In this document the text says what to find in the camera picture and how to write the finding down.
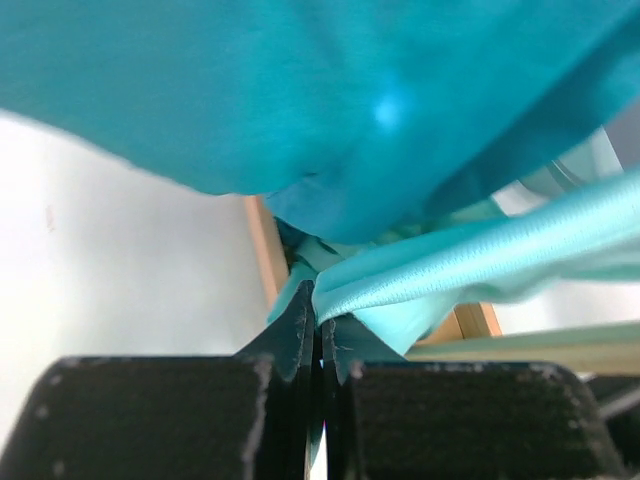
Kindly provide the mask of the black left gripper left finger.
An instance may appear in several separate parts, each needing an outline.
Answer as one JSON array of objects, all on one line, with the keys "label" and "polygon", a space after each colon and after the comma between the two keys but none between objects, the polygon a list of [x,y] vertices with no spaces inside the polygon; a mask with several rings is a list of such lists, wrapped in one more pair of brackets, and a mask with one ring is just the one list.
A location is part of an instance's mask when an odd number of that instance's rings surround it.
[{"label": "black left gripper left finger", "polygon": [[5,479],[305,479],[313,285],[231,356],[63,357],[35,382]]}]

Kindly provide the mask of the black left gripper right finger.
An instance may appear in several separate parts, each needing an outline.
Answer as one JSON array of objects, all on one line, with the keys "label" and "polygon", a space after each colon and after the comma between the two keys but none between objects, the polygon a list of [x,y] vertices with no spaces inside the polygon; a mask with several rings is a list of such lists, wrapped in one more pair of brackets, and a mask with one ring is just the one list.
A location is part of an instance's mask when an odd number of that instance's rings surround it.
[{"label": "black left gripper right finger", "polygon": [[621,479],[589,388],[539,362],[409,362],[352,317],[321,326],[332,479]]}]

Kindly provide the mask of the light teal t shirt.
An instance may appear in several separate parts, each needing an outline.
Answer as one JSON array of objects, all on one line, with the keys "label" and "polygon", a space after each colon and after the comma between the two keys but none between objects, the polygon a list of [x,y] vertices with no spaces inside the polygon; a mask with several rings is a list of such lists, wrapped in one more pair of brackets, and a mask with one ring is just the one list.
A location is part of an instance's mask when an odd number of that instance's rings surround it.
[{"label": "light teal t shirt", "polygon": [[319,324],[352,314],[403,355],[459,304],[512,303],[556,280],[639,278],[639,173],[627,172],[516,216],[460,223],[343,258],[300,249],[268,319],[314,283]]}]

